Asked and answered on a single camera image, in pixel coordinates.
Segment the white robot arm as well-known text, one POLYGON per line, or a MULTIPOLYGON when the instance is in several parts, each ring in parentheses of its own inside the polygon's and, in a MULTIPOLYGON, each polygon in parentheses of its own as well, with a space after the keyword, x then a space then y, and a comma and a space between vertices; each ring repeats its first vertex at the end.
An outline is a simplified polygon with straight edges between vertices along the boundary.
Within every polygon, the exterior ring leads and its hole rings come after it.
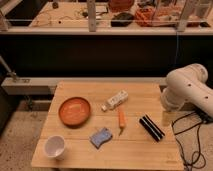
POLYGON ((198 63, 175 69, 166 76, 160 96, 166 111, 179 111, 186 102, 195 105, 205 124, 213 123, 213 89, 206 85, 207 69, 198 63))

